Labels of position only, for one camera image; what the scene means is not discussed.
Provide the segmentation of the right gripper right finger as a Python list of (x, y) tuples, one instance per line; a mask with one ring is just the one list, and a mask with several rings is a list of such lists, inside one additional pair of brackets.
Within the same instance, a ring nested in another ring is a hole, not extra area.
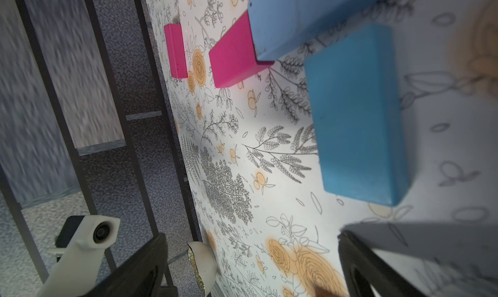
[(354, 233), (338, 236), (338, 253), (350, 296), (423, 296)]

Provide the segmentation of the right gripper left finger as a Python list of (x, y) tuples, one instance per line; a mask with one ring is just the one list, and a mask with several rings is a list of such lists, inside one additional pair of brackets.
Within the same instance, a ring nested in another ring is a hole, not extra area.
[(85, 296), (160, 296), (168, 246), (159, 233)]

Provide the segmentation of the light blue block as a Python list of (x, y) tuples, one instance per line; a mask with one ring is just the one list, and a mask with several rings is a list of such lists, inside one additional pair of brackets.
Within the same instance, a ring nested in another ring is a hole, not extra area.
[(324, 189), (399, 204), (410, 179), (391, 28), (372, 23), (304, 66)]

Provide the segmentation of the magenta block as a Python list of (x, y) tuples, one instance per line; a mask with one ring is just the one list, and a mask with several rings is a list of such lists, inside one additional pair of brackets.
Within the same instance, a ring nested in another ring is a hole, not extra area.
[(229, 88), (271, 67), (256, 57), (248, 12), (230, 27), (209, 52), (216, 88)]

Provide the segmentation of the purple block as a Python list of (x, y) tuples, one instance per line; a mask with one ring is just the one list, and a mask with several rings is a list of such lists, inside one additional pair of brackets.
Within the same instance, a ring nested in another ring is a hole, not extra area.
[(164, 26), (165, 40), (170, 63), (171, 75), (175, 79), (188, 78), (186, 65), (184, 39), (180, 24), (168, 24)]

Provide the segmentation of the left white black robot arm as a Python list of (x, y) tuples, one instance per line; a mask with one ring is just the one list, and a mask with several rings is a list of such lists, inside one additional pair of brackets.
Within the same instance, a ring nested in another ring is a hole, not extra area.
[(82, 296), (92, 290), (104, 258), (119, 232), (121, 219), (73, 215), (66, 219), (50, 252), (60, 259), (38, 296)]

